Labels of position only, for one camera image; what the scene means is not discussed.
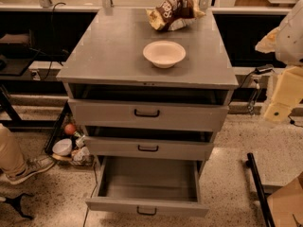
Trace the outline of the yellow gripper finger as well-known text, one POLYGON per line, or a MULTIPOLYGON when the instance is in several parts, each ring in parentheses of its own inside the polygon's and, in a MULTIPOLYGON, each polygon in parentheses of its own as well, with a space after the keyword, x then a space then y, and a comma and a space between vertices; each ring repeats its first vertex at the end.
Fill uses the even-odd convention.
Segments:
POLYGON ((287 105, 270 103, 264 113, 264 119, 270 122, 279 123, 288 118, 292 109, 287 105))

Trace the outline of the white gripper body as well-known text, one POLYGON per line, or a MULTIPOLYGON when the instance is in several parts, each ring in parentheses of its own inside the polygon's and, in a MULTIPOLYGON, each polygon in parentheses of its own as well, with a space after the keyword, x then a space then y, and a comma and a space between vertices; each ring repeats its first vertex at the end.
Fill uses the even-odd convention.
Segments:
POLYGON ((271 101, 289 108, 296 107, 303 99, 303 68, 289 66, 277 77, 271 101))

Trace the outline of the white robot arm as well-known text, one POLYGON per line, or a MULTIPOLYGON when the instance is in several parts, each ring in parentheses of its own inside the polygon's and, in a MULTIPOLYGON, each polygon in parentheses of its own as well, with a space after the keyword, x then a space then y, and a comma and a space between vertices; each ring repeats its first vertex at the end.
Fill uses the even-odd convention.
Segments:
POLYGON ((303 0, 299 0, 278 27, 255 46, 261 53, 274 52, 287 67, 276 77, 274 91, 263 117, 282 122, 303 99, 303 0))

